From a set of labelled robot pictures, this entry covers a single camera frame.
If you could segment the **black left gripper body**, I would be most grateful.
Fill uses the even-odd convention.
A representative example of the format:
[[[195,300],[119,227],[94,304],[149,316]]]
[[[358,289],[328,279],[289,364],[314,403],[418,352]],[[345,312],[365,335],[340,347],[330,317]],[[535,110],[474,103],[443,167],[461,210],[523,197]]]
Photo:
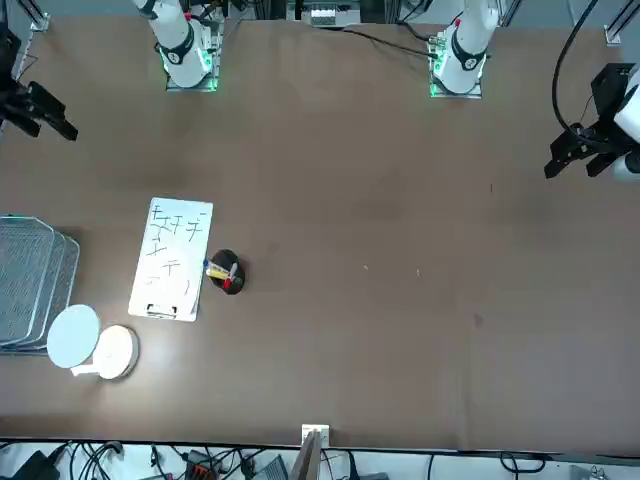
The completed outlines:
[[[611,120],[624,98],[634,63],[607,63],[591,81],[598,118]]]

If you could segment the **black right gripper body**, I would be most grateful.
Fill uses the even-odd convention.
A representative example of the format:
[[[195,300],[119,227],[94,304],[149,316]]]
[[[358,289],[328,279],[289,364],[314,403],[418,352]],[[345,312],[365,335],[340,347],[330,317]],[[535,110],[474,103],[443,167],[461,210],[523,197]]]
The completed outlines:
[[[18,57],[21,40],[1,20],[1,99],[5,100],[17,84],[12,71]]]

